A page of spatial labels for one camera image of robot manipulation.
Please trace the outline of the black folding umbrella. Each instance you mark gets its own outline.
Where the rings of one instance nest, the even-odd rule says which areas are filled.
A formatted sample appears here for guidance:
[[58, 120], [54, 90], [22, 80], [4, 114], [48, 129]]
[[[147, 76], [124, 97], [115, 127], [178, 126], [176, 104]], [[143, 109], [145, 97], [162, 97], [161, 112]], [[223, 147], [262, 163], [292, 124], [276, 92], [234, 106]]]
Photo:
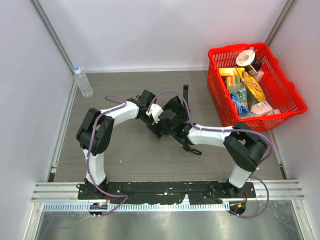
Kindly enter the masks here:
[[172, 97], [163, 107], [159, 116], [160, 130], [163, 135], [173, 137], [186, 152], [202, 155], [197, 149], [192, 149], [191, 141], [188, 139], [192, 125], [189, 123], [187, 107], [178, 96]]

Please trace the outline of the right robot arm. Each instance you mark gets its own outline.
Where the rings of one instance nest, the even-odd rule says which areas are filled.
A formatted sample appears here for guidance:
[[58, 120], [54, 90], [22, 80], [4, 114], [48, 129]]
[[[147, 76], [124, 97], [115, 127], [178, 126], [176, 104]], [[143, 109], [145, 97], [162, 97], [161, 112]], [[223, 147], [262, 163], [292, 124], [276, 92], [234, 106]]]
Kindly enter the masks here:
[[232, 197], [244, 192], [244, 185], [257, 169], [268, 145], [266, 141], [243, 122], [229, 127], [208, 127], [185, 122], [172, 110], [149, 110], [146, 115], [153, 120], [150, 128], [158, 136], [169, 135], [183, 149], [196, 155], [202, 153], [191, 145], [210, 145], [225, 148], [235, 162], [226, 181], [226, 191]]

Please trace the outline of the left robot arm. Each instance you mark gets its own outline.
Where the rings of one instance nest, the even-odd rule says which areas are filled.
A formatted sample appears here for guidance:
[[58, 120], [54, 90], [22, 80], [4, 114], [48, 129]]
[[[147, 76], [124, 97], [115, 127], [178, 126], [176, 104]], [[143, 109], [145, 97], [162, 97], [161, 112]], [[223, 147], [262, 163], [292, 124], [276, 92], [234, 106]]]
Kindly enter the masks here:
[[98, 110], [90, 108], [76, 134], [76, 140], [85, 156], [86, 176], [83, 184], [78, 184], [80, 200], [102, 199], [105, 196], [123, 198], [124, 195], [107, 193], [108, 183], [104, 168], [104, 154], [108, 148], [114, 127], [131, 119], [148, 117], [146, 111], [156, 97], [152, 92], [144, 90], [141, 95], [127, 100], [115, 95], [105, 97], [107, 101], [117, 103], [116, 106]]

